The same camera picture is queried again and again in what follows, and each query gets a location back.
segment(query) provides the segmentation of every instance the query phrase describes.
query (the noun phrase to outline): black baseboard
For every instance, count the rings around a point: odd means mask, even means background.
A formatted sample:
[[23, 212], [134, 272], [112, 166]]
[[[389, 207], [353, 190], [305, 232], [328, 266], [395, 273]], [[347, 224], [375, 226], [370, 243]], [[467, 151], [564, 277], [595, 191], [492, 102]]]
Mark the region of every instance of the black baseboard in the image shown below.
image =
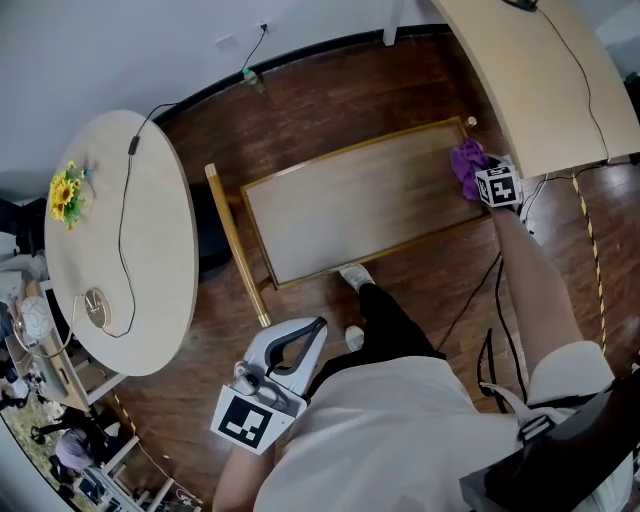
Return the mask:
[[[449, 32], [451, 32], [449, 25], [444, 23], [411, 25], [408, 27], [399, 27], [396, 32], [396, 39], [421, 35], [444, 34]], [[300, 59], [318, 55], [319, 53], [325, 53], [331, 50], [339, 50], [340, 48], [346, 48], [347, 46], [353, 46], [355, 44], [382, 41], [382, 35], [383, 30], [372, 30], [371, 32], [362, 32], [360, 34], [353, 34], [350, 36], [339, 37], [337, 39], [331, 39], [330, 41], [313, 44], [311, 46], [300, 48], [299, 50], [294, 50], [292, 52], [285, 53], [284, 55], [279, 55], [278, 57], [265, 60], [254, 66], [251, 66], [251, 69], [257, 74], [261, 74], [279, 66], [284, 66], [285, 64], [290, 64]], [[171, 107], [168, 110], [165, 110], [164, 112], [156, 116], [153, 120], [156, 124], [162, 125], [163, 123], [166, 123], [175, 118], [185, 110], [193, 107], [194, 105], [197, 105], [203, 100], [206, 100], [210, 96], [213, 96], [214, 94], [217, 94], [227, 89], [228, 87], [231, 87], [232, 85], [239, 84], [240, 82], [242, 82], [242, 80], [242, 72], [238, 71], [237, 73], [223, 78], [219, 82], [216, 82], [215, 84], [212, 84], [209, 87], [205, 87], [201, 91], [192, 94], [177, 105]]]

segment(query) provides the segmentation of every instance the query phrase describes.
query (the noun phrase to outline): white tabletop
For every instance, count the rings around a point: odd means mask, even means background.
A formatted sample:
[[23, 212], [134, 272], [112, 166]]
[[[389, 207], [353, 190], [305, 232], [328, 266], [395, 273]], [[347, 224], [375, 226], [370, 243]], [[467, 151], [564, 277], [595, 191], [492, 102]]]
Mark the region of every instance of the white tabletop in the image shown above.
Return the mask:
[[640, 151], [640, 125], [622, 79], [574, 2], [540, 0], [536, 12], [500, 0], [434, 5], [478, 73], [522, 177], [607, 157], [582, 71], [542, 12], [584, 68], [609, 157]]
[[[93, 170], [95, 199], [73, 231], [49, 214], [46, 256], [54, 293], [68, 322], [73, 300], [100, 288], [112, 312], [107, 330], [127, 330], [133, 302], [118, 255], [118, 225], [127, 173], [128, 148], [144, 117], [118, 110], [85, 126], [58, 166], [69, 160]], [[114, 339], [97, 329], [78, 300], [74, 333], [101, 363], [125, 375], [148, 375], [176, 354], [195, 306], [198, 249], [191, 195], [178, 157], [164, 133], [147, 121], [140, 133], [122, 226], [136, 313], [131, 331]]]

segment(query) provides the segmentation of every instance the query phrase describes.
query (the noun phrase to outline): purple cloth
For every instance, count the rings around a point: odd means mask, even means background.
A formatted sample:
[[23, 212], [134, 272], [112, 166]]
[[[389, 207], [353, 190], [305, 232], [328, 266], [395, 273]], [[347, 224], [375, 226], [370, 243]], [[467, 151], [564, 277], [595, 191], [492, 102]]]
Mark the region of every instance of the purple cloth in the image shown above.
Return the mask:
[[489, 165], [489, 157], [484, 154], [480, 143], [473, 139], [466, 139], [462, 146], [451, 150], [450, 158], [451, 169], [462, 183], [464, 198], [479, 201], [480, 193], [476, 185], [475, 166], [485, 168]]

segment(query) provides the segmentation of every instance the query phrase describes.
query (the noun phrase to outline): white sneaker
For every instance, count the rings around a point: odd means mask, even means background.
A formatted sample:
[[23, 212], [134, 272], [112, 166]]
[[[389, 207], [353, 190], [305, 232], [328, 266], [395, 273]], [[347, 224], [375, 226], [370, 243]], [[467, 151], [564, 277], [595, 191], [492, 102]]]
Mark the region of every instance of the white sneaker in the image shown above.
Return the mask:
[[354, 265], [353, 267], [342, 269], [340, 275], [355, 291], [358, 291], [363, 284], [375, 284], [367, 269], [362, 265]]
[[351, 352], [357, 352], [364, 345], [364, 331], [355, 325], [350, 325], [344, 332], [344, 340]]

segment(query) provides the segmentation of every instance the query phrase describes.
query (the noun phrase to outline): power outlet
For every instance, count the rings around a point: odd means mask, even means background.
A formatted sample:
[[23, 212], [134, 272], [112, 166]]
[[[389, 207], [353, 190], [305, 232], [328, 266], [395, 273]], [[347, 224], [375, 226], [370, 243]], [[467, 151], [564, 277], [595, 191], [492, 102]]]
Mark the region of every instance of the power outlet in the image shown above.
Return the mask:
[[221, 52], [226, 52], [238, 46], [238, 40], [233, 34], [221, 37], [215, 42], [216, 48]]
[[254, 29], [260, 35], [262, 35], [262, 26], [261, 25], [266, 25], [267, 26], [267, 34], [270, 34], [271, 32], [275, 32], [277, 30], [277, 28], [278, 28], [277, 25], [275, 24], [275, 22], [270, 18], [267, 18], [265, 20], [261, 20], [261, 21], [259, 21], [258, 23], [256, 23], [254, 25]]

